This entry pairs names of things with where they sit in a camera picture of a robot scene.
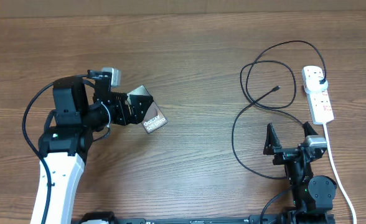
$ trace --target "white power strip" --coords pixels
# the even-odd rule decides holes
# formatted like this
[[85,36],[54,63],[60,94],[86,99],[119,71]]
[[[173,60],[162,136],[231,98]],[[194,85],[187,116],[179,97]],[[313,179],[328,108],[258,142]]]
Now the white power strip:
[[349,196],[346,194],[346,191],[340,182],[338,172],[332,158],[331,145],[327,132],[327,123],[334,119],[334,114],[332,113],[331,102],[327,92],[328,83],[326,81],[325,83],[320,84],[319,80],[323,79],[324,76],[322,69],[317,66],[304,67],[302,69],[302,78],[313,124],[323,125],[332,171],[334,172],[338,186],[350,207],[350,211],[352,212],[353,224],[357,224],[355,208],[353,207]]

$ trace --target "wooden table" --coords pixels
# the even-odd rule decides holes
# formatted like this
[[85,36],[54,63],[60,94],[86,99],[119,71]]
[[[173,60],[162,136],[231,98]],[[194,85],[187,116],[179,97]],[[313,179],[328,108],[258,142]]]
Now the wooden table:
[[[140,125],[113,126],[89,152],[75,200],[74,218],[112,210],[117,217],[245,217],[288,187],[245,170],[230,142],[237,113],[247,105],[239,71],[265,48],[302,39],[313,43],[328,70],[335,120],[329,124],[342,183],[366,223],[366,12],[293,12],[186,16],[0,19],[0,223],[28,223],[39,179],[39,161],[22,137],[21,120],[31,98],[46,84],[86,69],[114,66],[121,88],[146,85],[169,123],[147,135]],[[296,101],[285,111],[310,121],[301,69],[321,66],[312,48],[284,45],[263,58],[287,63],[298,82]],[[289,72],[257,65],[250,77],[254,98],[283,105],[293,94]],[[33,142],[54,108],[44,93],[28,118]],[[235,145],[248,166],[283,175],[262,154],[266,125],[273,122],[284,147],[303,141],[303,131],[280,114],[252,108],[238,120]],[[314,126],[322,134],[320,126]],[[315,175],[334,178],[328,157],[313,162]],[[286,196],[268,213],[291,206]],[[332,213],[350,223],[337,191]]]

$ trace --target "wood grain surface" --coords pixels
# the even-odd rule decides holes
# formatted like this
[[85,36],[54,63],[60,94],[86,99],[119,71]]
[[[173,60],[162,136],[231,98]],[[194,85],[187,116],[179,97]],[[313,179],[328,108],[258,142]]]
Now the wood grain surface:
[[[366,12],[0,19],[0,223],[28,223],[35,202],[39,161],[21,132],[28,102],[58,78],[106,66],[122,71],[115,91],[145,85],[169,123],[150,135],[140,125],[113,126],[108,139],[94,143],[78,186],[74,218],[101,210],[148,219],[260,213],[288,183],[258,177],[234,158],[231,128],[247,104],[238,74],[265,48],[294,39],[313,43],[326,61],[335,114],[329,124],[332,151],[359,223],[366,223]],[[291,44],[263,58],[294,70],[298,94],[285,111],[310,121],[301,69],[321,66],[315,51]],[[254,98],[276,85],[282,88],[264,104],[288,103],[292,77],[280,65],[254,68],[249,84]],[[52,108],[47,91],[29,113],[33,142]],[[238,120],[235,145],[246,165],[283,175],[283,167],[273,166],[272,157],[262,154],[269,122],[284,147],[303,141],[293,120],[252,108]],[[315,129],[322,134],[320,126]],[[327,156],[312,168],[316,175],[334,178]],[[268,213],[291,205],[288,195]],[[339,191],[332,213],[338,223],[350,223]]]

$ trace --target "power strip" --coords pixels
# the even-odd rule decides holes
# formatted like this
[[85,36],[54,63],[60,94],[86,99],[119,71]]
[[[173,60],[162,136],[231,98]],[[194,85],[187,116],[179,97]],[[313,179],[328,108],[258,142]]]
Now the power strip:
[[328,83],[319,83],[319,80],[324,78],[322,69],[317,66],[306,66],[302,69],[302,77],[313,124],[332,121],[334,114],[327,91]]

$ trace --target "robotic arm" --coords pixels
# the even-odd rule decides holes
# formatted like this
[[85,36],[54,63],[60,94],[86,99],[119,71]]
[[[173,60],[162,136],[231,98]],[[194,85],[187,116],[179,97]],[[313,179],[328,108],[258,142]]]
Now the robotic arm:
[[[83,79],[95,80],[95,84]],[[44,133],[39,138],[39,154],[49,167],[52,183],[44,164],[40,162],[40,180],[31,223],[70,224],[75,192],[93,142],[107,137],[110,124],[139,124],[153,97],[149,95],[128,95],[111,91],[120,83],[120,71],[103,68],[102,71],[88,70],[88,75],[61,78],[53,82],[55,110],[45,122]],[[94,104],[88,104],[85,85],[95,89]],[[50,127],[55,118],[56,126]],[[93,132],[105,127],[107,134],[93,139]],[[51,187],[50,203],[46,206],[48,187]]]

